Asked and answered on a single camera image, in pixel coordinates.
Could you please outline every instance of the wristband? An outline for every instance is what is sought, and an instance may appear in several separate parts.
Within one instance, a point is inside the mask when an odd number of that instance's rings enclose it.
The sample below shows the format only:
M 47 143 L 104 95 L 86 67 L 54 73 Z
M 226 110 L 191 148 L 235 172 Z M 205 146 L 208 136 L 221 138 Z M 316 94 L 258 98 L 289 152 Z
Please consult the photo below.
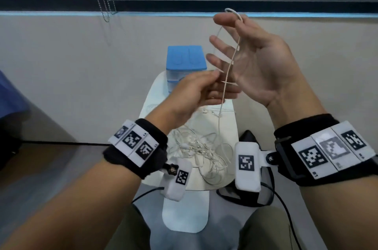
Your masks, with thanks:
M 145 119 L 127 120 L 103 152 L 106 161 L 123 165 L 141 179 L 160 170 L 167 161 L 167 136 Z
M 280 153 L 278 171 L 300 186 L 322 185 L 378 174 L 378 166 L 373 159 L 369 159 L 375 153 L 362 138 L 353 133 L 361 143 L 361 148 L 365 146 L 365 149 L 370 149 L 368 156 L 364 157 L 361 151 L 356 151 L 359 147 L 350 142 L 349 148 L 345 144 L 350 137 L 343 137 L 346 133 L 342 133 L 342 130 L 351 128 L 354 129 L 350 123 L 339 124 L 330 114 L 316 115 L 278 128 L 274 133 L 277 138 L 276 148 Z M 323 140 L 324 136 L 334 136 L 332 140 L 339 140 L 338 144 L 333 141 L 328 144 Z M 330 160 L 325 155 L 326 150 L 320 147 L 324 143 L 327 147 L 345 147 L 346 152 Z

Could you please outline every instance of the wall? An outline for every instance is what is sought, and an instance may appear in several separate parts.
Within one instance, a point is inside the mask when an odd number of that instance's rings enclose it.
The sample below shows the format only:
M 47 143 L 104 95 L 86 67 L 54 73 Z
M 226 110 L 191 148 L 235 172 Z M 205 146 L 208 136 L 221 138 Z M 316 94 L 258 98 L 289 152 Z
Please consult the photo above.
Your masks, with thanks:
M 326 109 L 348 119 L 378 149 L 378 21 L 259 19 L 285 38 Z M 202 45 L 218 28 L 209 17 L 0 16 L 0 70 L 30 101 L 28 140 L 106 143 L 136 118 L 168 45 Z M 225 31 L 222 37 L 230 42 Z M 234 100 L 238 131 L 273 146 L 266 110 Z

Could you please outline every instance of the black cable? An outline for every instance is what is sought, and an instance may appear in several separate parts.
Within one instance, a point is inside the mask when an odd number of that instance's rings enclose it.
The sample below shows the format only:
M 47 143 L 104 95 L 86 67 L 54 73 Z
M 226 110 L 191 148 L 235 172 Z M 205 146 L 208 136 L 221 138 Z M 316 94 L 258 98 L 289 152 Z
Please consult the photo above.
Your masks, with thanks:
M 155 190 L 163 190 L 163 189 L 164 189 L 164 187 L 156 187 L 156 188 L 153 188 L 153 189 L 151 189 L 151 190 L 149 190 L 149 191 L 143 193 L 142 195 L 139 195 L 136 199 L 133 200 L 132 203 L 134 203 L 135 201 L 137 201 L 139 198 L 142 198 L 143 196 L 149 194 L 150 192 L 153 192 L 153 191 L 155 191 Z
M 290 228 L 291 228 L 291 231 L 293 232 L 293 236 L 294 236 L 295 242 L 297 243 L 299 250 L 302 250 L 302 248 L 300 247 L 297 235 L 295 234 L 295 231 L 294 231 L 294 225 L 293 225 L 293 222 L 291 221 L 291 216 L 290 216 L 289 210 L 287 209 L 286 204 L 282 200 L 281 196 L 278 195 L 278 193 L 273 188 L 271 188 L 270 186 L 268 186 L 266 183 L 262 182 L 261 185 L 265 186 L 268 189 L 270 189 L 278 197 L 278 199 L 281 201 L 281 203 L 283 205 L 283 208 L 285 209 L 287 217 L 289 219 Z

